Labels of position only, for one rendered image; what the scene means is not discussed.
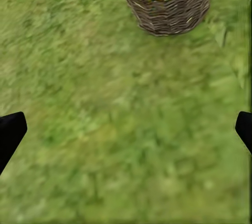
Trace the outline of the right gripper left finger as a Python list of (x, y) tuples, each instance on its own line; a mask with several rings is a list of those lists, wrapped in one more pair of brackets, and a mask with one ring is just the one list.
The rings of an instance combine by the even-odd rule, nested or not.
[(0, 174), (27, 132), (22, 111), (0, 117)]

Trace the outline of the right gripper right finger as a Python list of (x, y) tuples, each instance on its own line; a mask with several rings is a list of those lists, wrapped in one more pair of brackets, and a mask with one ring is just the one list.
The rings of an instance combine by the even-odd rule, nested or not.
[(236, 121), (235, 130), (252, 154), (252, 114), (241, 111)]

